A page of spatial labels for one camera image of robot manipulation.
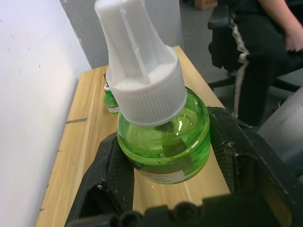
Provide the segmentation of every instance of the green liquid bottle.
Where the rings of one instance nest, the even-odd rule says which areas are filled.
[[[187,102],[171,121],[156,127],[128,122],[120,112],[118,141],[136,169],[151,181],[180,183],[206,164],[210,150],[209,116],[204,103],[187,88]]]
[[[95,10],[108,47],[106,81],[121,108],[122,151],[156,183],[193,177],[209,156],[209,117],[185,88],[177,53],[159,38],[145,1],[97,0]]]
[[[104,90],[105,90],[105,95],[103,98],[103,102],[106,108],[108,109],[109,113],[111,114],[119,113],[120,107],[107,84],[104,86]]]

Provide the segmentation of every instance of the chair armrest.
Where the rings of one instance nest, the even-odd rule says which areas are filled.
[[[219,5],[213,9],[207,27],[210,30],[228,27],[230,14],[228,5]]]

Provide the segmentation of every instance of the ribbed bottle cap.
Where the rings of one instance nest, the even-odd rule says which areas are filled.
[[[109,52],[106,79],[123,116],[139,126],[176,117],[187,94],[176,52],[159,38],[143,0],[98,0]]]

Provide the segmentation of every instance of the light wood surface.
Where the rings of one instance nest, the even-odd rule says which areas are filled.
[[[223,107],[199,72],[175,47],[183,70],[184,81],[206,106]],[[82,177],[95,158],[99,143],[117,128],[117,115],[107,112],[103,104],[107,66],[82,73],[36,227],[63,227],[70,212]],[[134,210],[167,204],[170,208],[181,201],[201,204],[204,197],[229,193],[226,182],[211,149],[205,167],[192,179],[175,185],[153,183],[135,171]]]

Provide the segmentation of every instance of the gray wall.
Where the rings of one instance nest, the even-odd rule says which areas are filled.
[[[96,15],[96,0],[60,0],[92,68],[108,64],[105,37]],[[183,46],[179,0],[145,0],[160,38]]]

